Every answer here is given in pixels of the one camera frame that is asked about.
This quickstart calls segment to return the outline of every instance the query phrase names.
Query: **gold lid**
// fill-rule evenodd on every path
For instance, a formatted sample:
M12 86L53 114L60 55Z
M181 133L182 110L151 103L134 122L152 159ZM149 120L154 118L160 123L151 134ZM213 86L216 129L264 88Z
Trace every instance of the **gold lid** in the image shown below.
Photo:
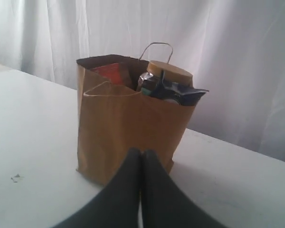
M168 63L153 60L149 62L147 67L147 71L156 77L160 77L162 70L165 71L165 78L167 80L182 84L184 86L192 85L193 75L181 68Z

